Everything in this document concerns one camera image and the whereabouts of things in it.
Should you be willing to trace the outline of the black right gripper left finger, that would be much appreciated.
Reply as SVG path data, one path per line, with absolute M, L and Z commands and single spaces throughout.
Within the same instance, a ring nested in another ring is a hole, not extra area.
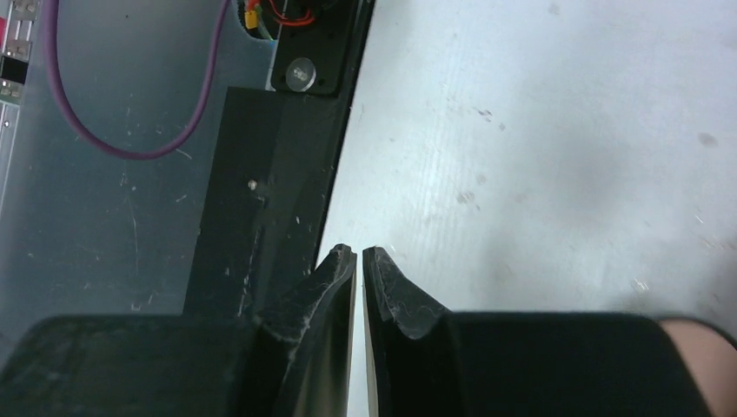
M 66 315 L 37 323 L 1 373 L 4 416 L 343 416 L 356 256 L 335 246 L 238 319 Z

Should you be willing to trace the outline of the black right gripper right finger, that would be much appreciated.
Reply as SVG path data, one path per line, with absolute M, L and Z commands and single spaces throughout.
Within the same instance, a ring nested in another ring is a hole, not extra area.
M 454 312 L 384 248 L 363 252 L 373 416 L 714 416 L 666 319 Z

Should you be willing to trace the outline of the pink hard-shell suitcase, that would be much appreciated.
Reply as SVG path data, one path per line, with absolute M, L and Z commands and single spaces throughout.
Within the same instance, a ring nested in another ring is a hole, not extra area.
M 714 416 L 736 415 L 736 345 L 703 322 L 666 319 L 661 326 L 679 350 Z

